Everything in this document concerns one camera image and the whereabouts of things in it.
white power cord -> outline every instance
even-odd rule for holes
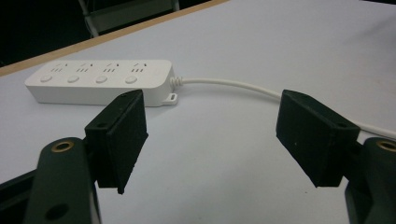
[[[282,95],[280,93],[267,90],[263,87],[259,87],[259,86],[251,85],[248,83],[239,82],[239,81],[227,80],[227,79],[171,77],[170,83],[174,87],[182,86],[183,84],[191,84],[191,83],[204,83],[204,84],[217,84],[217,85],[224,85],[224,86],[233,86],[233,87],[238,87],[238,88],[242,88],[242,89],[247,89],[250,91],[257,91],[264,95],[271,96],[271,97],[277,99],[279,102],[282,97]],[[394,131],[378,128],[373,125],[365,124],[365,123],[362,123],[362,122],[359,122],[356,120],[350,120],[350,121],[355,123],[359,127],[361,127],[361,129],[363,131],[366,131],[368,133],[374,133],[374,134],[381,135],[384,137],[396,139],[396,132],[394,132]]]

wooden table edge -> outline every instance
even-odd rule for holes
[[[182,17],[182,16],[188,15],[190,13],[193,13],[193,12],[196,12],[196,11],[208,8],[208,7],[213,7],[218,4],[228,2],[228,1],[229,0],[212,0],[209,2],[205,2],[200,5],[197,5],[194,7],[188,7],[183,10],[176,11],[176,12],[161,16],[159,18],[155,18],[153,20],[144,21],[144,22],[138,23],[136,25],[129,26],[124,29],[121,29],[121,30],[118,30],[118,31],[115,31],[115,32],[112,32],[112,33],[109,33],[106,35],[100,35],[96,38],[89,39],[89,40],[86,40],[86,41],[83,41],[83,42],[62,48],[62,49],[56,49],[54,51],[36,56],[34,58],[30,58],[30,59],[27,59],[27,60],[24,60],[24,61],[21,61],[18,63],[13,63],[13,64],[10,64],[10,65],[0,68],[0,77],[21,71],[25,68],[29,68],[29,67],[41,64],[41,63],[46,63],[48,61],[55,60],[57,58],[63,57],[65,55],[68,55],[71,53],[78,52],[83,49],[88,49],[90,47],[105,43],[109,40],[113,40],[118,37],[128,35],[130,33],[133,33],[133,32],[139,31],[139,30],[143,30],[145,28],[159,24],[161,22],[170,21],[172,19]]]

floor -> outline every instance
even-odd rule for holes
[[[103,6],[104,1],[113,0],[91,1],[96,1],[97,6]],[[179,4],[182,9],[206,1],[179,0]],[[0,35],[0,66],[91,38],[78,0],[7,0],[0,8],[0,20],[3,34]]]

table surface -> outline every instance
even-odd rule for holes
[[[347,118],[394,130],[395,9],[231,0],[62,59],[166,59],[177,76],[301,91]],[[46,144],[83,138],[104,108],[38,104],[23,82],[41,65],[0,77],[1,182],[35,169]],[[276,101],[214,85],[176,93],[177,105],[147,108],[149,138],[124,195],[98,190],[104,223],[347,223],[347,182],[311,184],[276,139]]]

power outlet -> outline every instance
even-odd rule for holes
[[[127,91],[142,90],[145,106],[175,105],[166,60],[53,61],[25,80],[39,103],[108,105]]]

